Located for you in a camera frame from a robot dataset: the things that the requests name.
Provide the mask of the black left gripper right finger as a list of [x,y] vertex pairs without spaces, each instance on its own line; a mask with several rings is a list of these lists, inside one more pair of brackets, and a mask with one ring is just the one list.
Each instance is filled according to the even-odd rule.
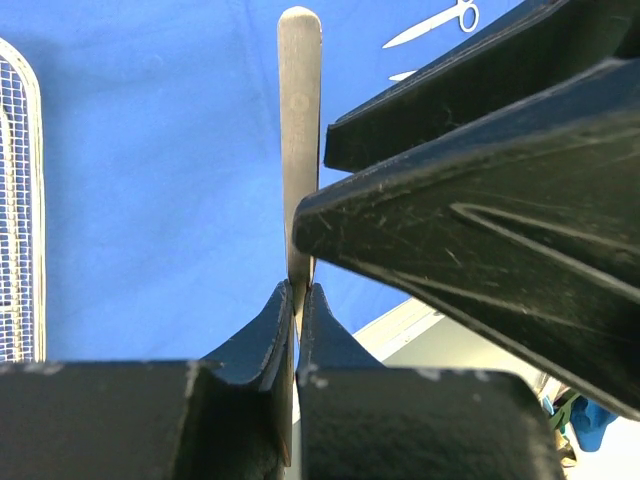
[[306,295],[297,389],[305,479],[559,479],[554,436],[518,376],[388,368]]

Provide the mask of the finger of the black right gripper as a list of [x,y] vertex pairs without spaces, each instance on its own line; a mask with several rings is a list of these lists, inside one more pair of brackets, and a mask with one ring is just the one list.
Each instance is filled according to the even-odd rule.
[[330,124],[327,167],[357,172],[639,53],[636,1],[524,1],[480,33]]
[[307,197],[303,252],[639,416],[639,63],[556,87]]

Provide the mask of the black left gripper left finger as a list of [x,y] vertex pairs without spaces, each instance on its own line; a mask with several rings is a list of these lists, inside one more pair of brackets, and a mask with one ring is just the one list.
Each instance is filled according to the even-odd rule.
[[293,300],[198,360],[1,367],[5,479],[280,479],[291,463]]

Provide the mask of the steel surgical scissors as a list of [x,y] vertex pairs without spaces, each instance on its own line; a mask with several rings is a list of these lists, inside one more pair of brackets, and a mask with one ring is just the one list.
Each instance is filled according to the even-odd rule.
[[458,21],[459,28],[463,32],[473,32],[480,19],[479,7],[474,1],[456,0],[453,6],[400,32],[386,42],[382,48],[393,48],[413,41],[454,19]]

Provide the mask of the blue surgical wrap cloth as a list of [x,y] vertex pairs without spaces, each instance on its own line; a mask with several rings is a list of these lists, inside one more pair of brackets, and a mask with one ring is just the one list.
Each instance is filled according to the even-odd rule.
[[286,274],[284,1],[5,1],[41,89],[47,356],[196,358]]

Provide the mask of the steel wire mesh tray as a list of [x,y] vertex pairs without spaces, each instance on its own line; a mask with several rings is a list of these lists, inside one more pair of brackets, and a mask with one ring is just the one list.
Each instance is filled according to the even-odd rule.
[[41,95],[25,57],[1,42],[1,361],[46,358]]

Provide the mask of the steel forceps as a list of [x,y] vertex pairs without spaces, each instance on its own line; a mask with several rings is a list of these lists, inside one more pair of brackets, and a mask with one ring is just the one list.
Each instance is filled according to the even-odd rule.
[[294,325],[302,333],[303,307],[315,259],[293,243],[300,201],[318,189],[322,27],[303,6],[286,9],[277,25],[281,160],[287,274],[293,289]]

